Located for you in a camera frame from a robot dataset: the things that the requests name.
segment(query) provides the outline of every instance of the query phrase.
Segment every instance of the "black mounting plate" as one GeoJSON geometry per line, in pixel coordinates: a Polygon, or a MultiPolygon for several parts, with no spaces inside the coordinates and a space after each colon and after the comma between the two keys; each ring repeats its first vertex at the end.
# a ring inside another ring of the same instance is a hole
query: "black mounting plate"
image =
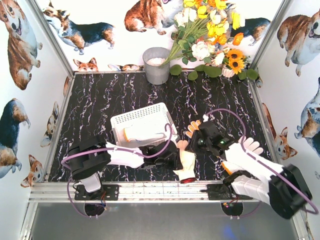
{"type": "MultiPolygon", "coordinates": [[[[207,184],[207,189],[202,192],[208,193],[209,200],[232,200],[235,197],[232,196],[231,190],[224,184],[207,184]]],[[[251,197],[245,195],[239,195],[239,200],[252,200],[251,197]]]]}
{"type": "MultiPolygon", "coordinates": [[[[118,201],[119,196],[119,185],[116,184],[103,184],[103,192],[106,192],[104,195],[104,200],[108,201],[118,201]]],[[[100,200],[100,199],[91,199],[89,193],[87,193],[85,186],[79,184],[76,186],[76,191],[74,195],[74,200],[76,201],[89,201],[89,200],[100,200]]]]}

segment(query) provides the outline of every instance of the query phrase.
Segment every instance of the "black marble surface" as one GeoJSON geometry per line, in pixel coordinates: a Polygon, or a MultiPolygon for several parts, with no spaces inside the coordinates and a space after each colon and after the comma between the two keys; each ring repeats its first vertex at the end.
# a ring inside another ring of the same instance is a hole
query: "black marble surface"
{"type": "MultiPolygon", "coordinates": [[[[247,83],[204,75],[189,81],[187,75],[183,72],[181,76],[170,76],[167,83],[159,86],[148,83],[144,72],[76,75],[48,181],[68,181],[71,173],[60,162],[67,156],[71,144],[97,134],[114,143],[111,117],[161,102],[166,104],[182,139],[188,139],[184,132],[191,121],[202,120],[204,113],[216,108],[230,109],[244,121],[247,137],[260,142],[265,150],[262,155],[269,155],[247,83]]],[[[235,139],[242,135],[241,124],[232,115],[217,112],[214,121],[224,135],[235,139]]],[[[197,156],[196,178],[222,178],[225,172],[221,161],[215,156],[197,156]]],[[[105,182],[178,180],[173,171],[165,169],[136,170],[117,165],[107,166],[100,176],[105,182]]]]}

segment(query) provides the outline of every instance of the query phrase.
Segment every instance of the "white vase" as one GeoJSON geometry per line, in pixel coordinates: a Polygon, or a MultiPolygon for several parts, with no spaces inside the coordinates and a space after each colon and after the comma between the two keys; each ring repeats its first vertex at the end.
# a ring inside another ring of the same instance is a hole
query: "white vase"
{"type": "Polygon", "coordinates": [[[236,74],[235,71],[233,71],[232,69],[229,69],[229,68],[227,68],[227,67],[225,67],[225,66],[222,68],[222,75],[223,75],[224,77],[226,77],[226,78],[231,78],[231,77],[233,77],[235,74],[236,74]]]}

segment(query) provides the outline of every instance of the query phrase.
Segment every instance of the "white plastic basket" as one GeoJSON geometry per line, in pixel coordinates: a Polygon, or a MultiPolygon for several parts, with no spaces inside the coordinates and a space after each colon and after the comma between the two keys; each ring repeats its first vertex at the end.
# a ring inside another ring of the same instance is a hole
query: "white plastic basket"
{"type": "Polygon", "coordinates": [[[153,121],[162,121],[164,123],[171,124],[172,127],[172,138],[178,141],[179,136],[177,135],[177,129],[172,121],[170,113],[166,105],[161,102],[151,106],[146,106],[137,110],[133,110],[130,112],[126,112],[117,116],[113,116],[111,121],[111,127],[115,139],[115,144],[117,146],[126,147],[126,148],[137,148],[146,145],[153,145],[157,146],[160,143],[168,140],[169,133],[166,133],[166,137],[158,138],[158,139],[149,139],[145,141],[126,141],[124,129],[130,127],[135,121],[142,119],[142,118],[150,118],[153,121]]]}

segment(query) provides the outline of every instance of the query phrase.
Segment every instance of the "gray floor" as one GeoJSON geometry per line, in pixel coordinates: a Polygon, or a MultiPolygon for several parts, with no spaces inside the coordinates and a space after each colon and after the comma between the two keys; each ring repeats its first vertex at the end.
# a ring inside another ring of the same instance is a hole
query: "gray floor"
{"type": "MultiPolygon", "coordinates": [[[[245,203],[244,214],[257,203],[245,203]]],[[[296,240],[293,223],[268,205],[239,220],[219,203],[108,204],[98,220],[78,215],[69,203],[39,203],[33,240],[296,240]]]]}

